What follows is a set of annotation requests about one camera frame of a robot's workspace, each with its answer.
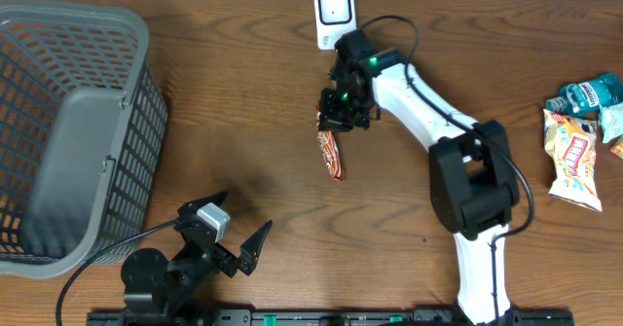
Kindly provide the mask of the light green wipes packet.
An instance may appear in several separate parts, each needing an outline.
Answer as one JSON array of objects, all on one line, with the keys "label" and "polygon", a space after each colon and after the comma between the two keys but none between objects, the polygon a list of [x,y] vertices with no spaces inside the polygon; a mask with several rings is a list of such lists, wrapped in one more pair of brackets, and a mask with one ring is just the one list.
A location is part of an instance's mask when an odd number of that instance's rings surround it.
[{"label": "light green wipes packet", "polygon": [[622,135],[622,113],[621,103],[600,107],[599,126],[603,131],[603,143]]}]

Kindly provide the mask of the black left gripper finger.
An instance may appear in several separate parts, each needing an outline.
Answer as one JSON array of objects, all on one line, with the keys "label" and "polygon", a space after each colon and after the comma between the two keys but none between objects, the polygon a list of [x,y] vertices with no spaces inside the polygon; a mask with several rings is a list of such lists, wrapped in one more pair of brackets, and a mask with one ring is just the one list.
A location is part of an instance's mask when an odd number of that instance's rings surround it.
[{"label": "black left gripper finger", "polygon": [[178,213],[179,214],[196,214],[199,209],[203,208],[204,206],[210,203],[215,204],[217,206],[221,206],[226,200],[227,195],[228,195],[228,191],[223,190],[223,191],[220,191],[218,193],[215,193],[207,197],[188,201],[184,203],[178,209]]},{"label": "black left gripper finger", "polygon": [[240,268],[257,267],[262,248],[272,226],[273,221],[267,221],[240,246],[240,255],[238,256]]}]

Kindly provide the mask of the yellow snack bag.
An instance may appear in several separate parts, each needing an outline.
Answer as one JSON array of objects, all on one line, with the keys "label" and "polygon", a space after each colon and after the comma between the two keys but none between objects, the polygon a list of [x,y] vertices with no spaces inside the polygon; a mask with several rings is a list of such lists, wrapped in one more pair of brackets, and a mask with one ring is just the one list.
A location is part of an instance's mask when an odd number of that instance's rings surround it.
[{"label": "yellow snack bag", "polygon": [[556,179],[549,195],[602,212],[595,183],[597,122],[544,109],[544,150]]}]

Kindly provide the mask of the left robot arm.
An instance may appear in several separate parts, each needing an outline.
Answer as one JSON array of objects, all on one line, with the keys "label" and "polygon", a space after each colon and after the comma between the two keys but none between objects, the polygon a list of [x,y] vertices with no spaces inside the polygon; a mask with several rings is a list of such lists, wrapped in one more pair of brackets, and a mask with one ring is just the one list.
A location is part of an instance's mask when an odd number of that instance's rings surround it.
[{"label": "left robot arm", "polygon": [[233,254],[220,240],[231,217],[222,208],[228,193],[221,191],[184,203],[173,228],[184,240],[171,259],[156,248],[141,248],[126,258],[121,269],[125,284],[125,325],[210,325],[211,312],[195,300],[198,291],[218,273],[251,275],[273,226],[262,225]]}]

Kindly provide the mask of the red brown snack bar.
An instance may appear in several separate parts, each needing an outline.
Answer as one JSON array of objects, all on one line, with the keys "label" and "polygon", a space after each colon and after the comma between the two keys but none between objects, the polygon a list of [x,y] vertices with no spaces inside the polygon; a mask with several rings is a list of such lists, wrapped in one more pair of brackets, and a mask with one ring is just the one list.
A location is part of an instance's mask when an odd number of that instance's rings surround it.
[{"label": "red brown snack bar", "polygon": [[345,172],[340,158],[339,148],[332,131],[320,130],[319,110],[316,110],[317,140],[330,176],[336,181],[345,179]]}]

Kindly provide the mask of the orange tissue pack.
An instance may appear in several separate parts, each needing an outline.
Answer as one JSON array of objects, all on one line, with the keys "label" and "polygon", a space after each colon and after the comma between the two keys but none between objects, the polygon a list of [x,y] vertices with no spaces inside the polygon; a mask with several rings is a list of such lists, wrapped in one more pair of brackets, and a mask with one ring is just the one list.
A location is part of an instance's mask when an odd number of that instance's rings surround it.
[{"label": "orange tissue pack", "polygon": [[623,159],[623,136],[620,136],[610,148],[610,152],[620,159]]}]

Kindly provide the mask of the teal mouthwash bottle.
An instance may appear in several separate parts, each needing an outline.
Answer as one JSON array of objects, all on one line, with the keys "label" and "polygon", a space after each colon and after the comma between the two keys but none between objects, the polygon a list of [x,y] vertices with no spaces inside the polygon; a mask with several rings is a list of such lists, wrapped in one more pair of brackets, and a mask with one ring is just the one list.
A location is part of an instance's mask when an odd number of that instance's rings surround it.
[{"label": "teal mouthwash bottle", "polygon": [[613,73],[583,83],[563,86],[545,108],[558,114],[581,117],[622,102],[622,81]]}]

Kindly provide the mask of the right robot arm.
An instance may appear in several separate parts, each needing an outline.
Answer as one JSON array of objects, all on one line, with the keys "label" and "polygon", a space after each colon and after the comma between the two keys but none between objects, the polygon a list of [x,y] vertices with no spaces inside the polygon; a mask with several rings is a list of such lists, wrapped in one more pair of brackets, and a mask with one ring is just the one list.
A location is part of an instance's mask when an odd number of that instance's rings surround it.
[{"label": "right robot arm", "polygon": [[462,114],[396,50],[340,49],[331,78],[334,88],[320,97],[320,129],[368,128],[371,109],[379,107],[417,138],[428,154],[432,207],[457,247],[458,306],[474,325],[500,320],[511,308],[504,236],[519,190],[510,166],[473,134],[505,144],[503,127]]}]

